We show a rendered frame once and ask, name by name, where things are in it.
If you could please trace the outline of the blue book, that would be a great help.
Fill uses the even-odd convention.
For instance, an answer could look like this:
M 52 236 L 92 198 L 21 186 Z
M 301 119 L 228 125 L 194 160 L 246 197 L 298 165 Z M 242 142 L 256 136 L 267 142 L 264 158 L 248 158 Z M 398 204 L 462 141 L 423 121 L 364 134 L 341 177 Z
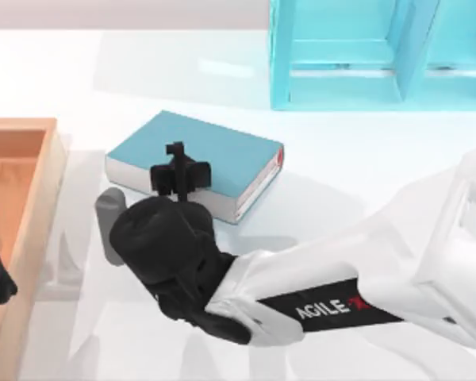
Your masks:
M 211 186 L 188 194 L 217 219 L 237 224 L 282 169 L 284 145 L 276 140 L 163 110 L 106 154 L 108 180 L 148 195 L 150 168 L 168 164 L 166 145 L 183 143 L 185 159 L 208 162 Z

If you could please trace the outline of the shallow salmon-coloured box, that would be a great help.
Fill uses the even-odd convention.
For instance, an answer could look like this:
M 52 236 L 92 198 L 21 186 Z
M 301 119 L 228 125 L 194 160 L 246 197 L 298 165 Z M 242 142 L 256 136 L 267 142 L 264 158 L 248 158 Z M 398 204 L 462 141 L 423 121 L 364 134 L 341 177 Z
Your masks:
M 0 306 L 0 381 L 17 381 L 67 151 L 54 118 L 0 118 L 0 257 L 18 292 Z

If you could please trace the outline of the light blue rack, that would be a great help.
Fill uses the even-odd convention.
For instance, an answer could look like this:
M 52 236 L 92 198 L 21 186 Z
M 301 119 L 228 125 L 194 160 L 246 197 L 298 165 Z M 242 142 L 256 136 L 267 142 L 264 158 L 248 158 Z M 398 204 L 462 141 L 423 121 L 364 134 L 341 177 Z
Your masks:
M 270 104 L 476 111 L 476 0 L 269 0 Z

